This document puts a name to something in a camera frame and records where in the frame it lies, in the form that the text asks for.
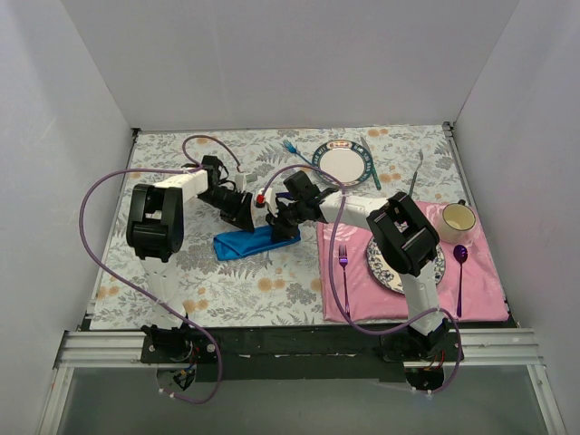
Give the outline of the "blue satin napkin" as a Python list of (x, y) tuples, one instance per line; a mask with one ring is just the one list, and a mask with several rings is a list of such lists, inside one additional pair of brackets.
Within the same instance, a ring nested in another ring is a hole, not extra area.
[(214, 236), (213, 247), (218, 261), (231, 261), (254, 256), (266, 251), (290, 246), (301, 240), (296, 237), (281, 241), (272, 240), (273, 229), (270, 226), (258, 227), (254, 233), (234, 231)]

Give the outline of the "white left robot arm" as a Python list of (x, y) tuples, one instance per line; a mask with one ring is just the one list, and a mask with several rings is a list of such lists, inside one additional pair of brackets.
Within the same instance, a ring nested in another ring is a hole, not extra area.
[(185, 205), (199, 199), (219, 210), (228, 224), (252, 233), (252, 194), (246, 191), (247, 179), (241, 170), (230, 179), (219, 158), (205, 156), (199, 164), (188, 165), (160, 182), (133, 188), (126, 239), (140, 260), (147, 291), (157, 304), (152, 325), (142, 330), (152, 349), (175, 363), (186, 361), (196, 350), (183, 320), (187, 311), (178, 296), (176, 254), (185, 236)]

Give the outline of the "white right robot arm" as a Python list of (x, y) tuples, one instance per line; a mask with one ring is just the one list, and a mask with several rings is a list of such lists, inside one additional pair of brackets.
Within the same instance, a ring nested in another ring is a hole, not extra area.
[(274, 240), (294, 238), (306, 221), (343, 223), (368, 230), (382, 258), (399, 274), (409, 320), (390, 330), (373, 331), (355, 324), (346, 302), (337, 294), (334, 267), (328, 266), (334, 301), (347, 323), (364, 334), (405, 332), (404, 347), (421, 360), (444, 354), (452, 315), (440, 307), (435, 281), (435, 260), (440, 238), (417, 204), (404, 192), (390, 198), (349, 196), (344, 187), (319, 189), (303, 171), (284, 181), (286, 192), (276, 195), (269, 185), (260, 189), (256, 206), (266, 208), (266, 222)]

